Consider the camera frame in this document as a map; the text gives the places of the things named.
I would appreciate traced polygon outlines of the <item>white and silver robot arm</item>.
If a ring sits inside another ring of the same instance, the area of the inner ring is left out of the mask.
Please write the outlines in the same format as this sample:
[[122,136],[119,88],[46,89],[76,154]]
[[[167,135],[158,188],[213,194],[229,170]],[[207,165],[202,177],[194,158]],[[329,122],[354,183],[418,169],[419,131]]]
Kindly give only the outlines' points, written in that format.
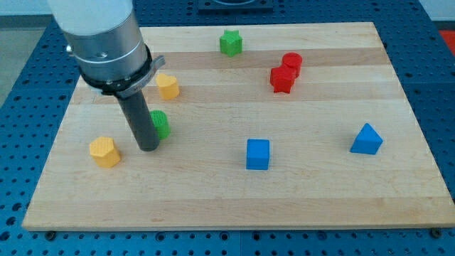
[[165,64],[142,37],[132,0],[48,0],[85,82],[104,95],[138,93]]

